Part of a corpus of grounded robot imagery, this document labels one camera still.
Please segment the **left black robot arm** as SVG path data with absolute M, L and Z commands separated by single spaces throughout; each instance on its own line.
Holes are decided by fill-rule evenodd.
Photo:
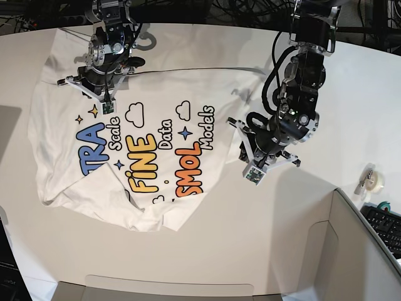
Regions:
M 244 178 L 262 179 L 275 167 L 292 163 L 298 156 L 285 150 L 303 143 L 319 126 L 318 90 L 326 78 L 324 59 L 335 51 L 336 26 L 343 1 L 296 1 L 289 32 L 290 46 L 264 82 L 263 116 L 249 112 L 245 121 L 228 119 L 239 132 L 240 160 L 246 162 Z

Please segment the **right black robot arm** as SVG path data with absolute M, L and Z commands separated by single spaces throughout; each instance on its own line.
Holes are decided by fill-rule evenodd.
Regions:
M 57 81 L 69 85 L 85 96 L 111 105 L 125 77 L 144 66 L 143 58 L 133 56 L 133 50 L 153 49 L 157 40 L 147 27 L 131 17 L 131 1 L 92 1 L 85 12 L 94 25 L 85 58 L 85 66 L 76 76 Z

